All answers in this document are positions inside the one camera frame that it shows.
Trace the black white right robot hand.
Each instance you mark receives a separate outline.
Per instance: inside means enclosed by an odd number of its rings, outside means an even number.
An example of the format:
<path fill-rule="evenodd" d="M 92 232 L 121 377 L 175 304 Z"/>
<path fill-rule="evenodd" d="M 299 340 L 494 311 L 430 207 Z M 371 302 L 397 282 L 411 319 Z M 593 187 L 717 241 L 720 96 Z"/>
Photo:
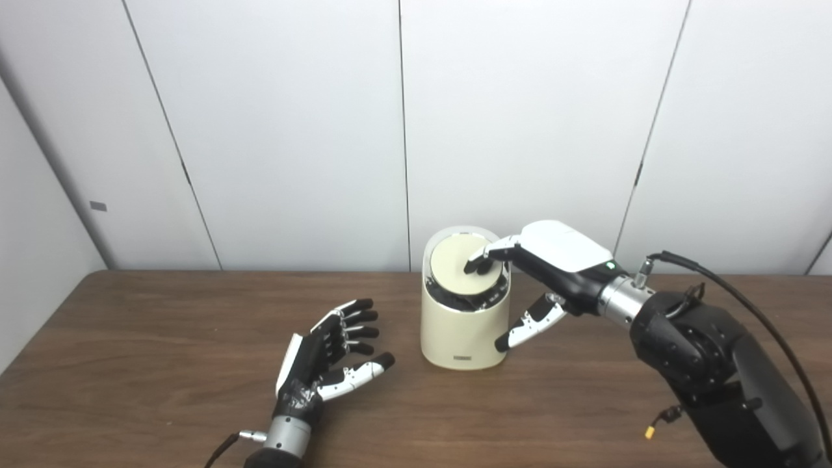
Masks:
<path fill-rule="evenodd" d="M 520 234 L 479 248 L 463 271 L 484 275 L 495 263 L 509 263 L 549 290 L 496 338 L 495 348 L 501 353 L 547 331 L 565 315 L 600 317 L 601 293 L 625 273 L 609 249 L 552 220 L 533 222 Z"/>

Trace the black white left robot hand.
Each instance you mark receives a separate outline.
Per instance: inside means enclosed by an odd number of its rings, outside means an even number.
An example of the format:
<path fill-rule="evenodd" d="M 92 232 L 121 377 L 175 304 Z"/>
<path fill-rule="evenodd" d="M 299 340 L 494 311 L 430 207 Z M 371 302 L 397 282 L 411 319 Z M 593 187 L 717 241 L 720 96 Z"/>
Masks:
<path fill-rule="evenodd" d="M 357 390 L 395 364 L 390 352 L 375 355 L 363 340 L 377 338 L 378 319 L 370 298 L 350 300 L 326 312 L 305 335 L 294 333 L 274 386 L 273 418 L 315 426 L 323 405 Z"/>

